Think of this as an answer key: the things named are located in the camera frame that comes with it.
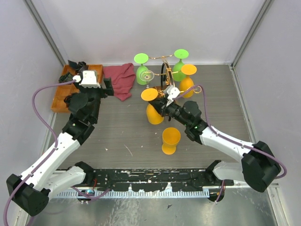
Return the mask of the orange plastic wine glass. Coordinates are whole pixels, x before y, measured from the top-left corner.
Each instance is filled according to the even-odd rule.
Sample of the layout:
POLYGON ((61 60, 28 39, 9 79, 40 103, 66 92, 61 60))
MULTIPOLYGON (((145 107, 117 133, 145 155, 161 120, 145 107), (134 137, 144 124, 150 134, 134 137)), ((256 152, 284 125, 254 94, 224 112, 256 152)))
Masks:
MULTIPOLYGON (((155 100, 158 96, 158 91, 154 88, 147 88, 141 93, 141 98, 144 101, 152 101, 155 100)), ((156 109, 148 104, 146 108, 146 116, 150 124, 158 125, 160 124, 164 118, 156 111, 156 109)))

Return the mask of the clear wine glass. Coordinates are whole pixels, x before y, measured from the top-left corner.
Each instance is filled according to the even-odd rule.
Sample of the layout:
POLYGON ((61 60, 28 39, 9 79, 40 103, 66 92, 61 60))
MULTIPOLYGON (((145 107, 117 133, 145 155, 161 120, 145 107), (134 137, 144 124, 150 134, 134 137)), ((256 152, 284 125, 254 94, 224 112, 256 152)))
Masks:
POLYGON ((140 78, 142 81, 146 82, 147 89, 149 88, 149 82, 154 79, 154 76, 155 76, 154 72, 150 70, 145 70, 141 72, 140 78))

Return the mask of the green plastic wine glass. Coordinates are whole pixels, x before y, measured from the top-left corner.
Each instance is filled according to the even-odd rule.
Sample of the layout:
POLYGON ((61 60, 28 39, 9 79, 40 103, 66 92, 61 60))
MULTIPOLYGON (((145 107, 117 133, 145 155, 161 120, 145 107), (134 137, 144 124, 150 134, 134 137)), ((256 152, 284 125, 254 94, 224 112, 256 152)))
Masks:
POLYGON ((185 49, 177 49, 174 52, 174 56, 179 59, 179 61, 173 67, 173 79, 177 82, 181 82, 185 78, 185 74, 181 71, 184 66, 184 62, 182 60, 189 56, 189 52, 185 49))
POLYGON ((136 71, 136 81, 140 85, 146 85, 146 81, 143 81, 140 77, 141 73, 148 70, 148 68, 144 65, 147 63, 149 60, 149 57, 145 53, 138 53, 134 57, 134 61, 139 64, 140 66, 138 67, 136 71))

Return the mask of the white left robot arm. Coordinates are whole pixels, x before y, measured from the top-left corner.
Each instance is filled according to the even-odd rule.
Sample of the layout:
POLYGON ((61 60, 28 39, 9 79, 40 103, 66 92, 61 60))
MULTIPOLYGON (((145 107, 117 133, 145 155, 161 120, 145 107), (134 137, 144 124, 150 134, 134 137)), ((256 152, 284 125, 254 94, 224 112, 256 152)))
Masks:
POLYGON ((54 136, 55 142, 31 167, 20 175, 12 174, 8 177, 6 183, 9 200, 30 216, 40 214, 48 202, 63 190, 75 185, 93 184, 94 169, 82 161, 61 175, 52 175, 93 132, 93 125, 98 121, 101 99, 114 95, 111 79, 103 81, 105 88, 98 82, 84 84, 80 79, 72 81, 79 92, 64 100, 71 114, 62 132, 54 136))

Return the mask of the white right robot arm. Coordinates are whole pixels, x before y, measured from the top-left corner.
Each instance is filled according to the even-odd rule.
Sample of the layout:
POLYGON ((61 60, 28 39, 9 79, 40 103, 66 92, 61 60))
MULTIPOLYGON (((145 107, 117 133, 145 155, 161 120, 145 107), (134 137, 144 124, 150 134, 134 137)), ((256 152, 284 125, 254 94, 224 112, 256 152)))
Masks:
POLYGON ((184 125, 184 132, 191 141, 217 149, 236 160, 235 163, 220 161, 213 166, 206 174, 209 184, 215 186, 222 180, 242 181, 262 193, 280 173, 280 164, 266 143, 253 144, 218 131, 201 118, 197 102, 186 101, 180 106, 175 102, 168 104, 162 97, 149 103, 161 116, 184 125))

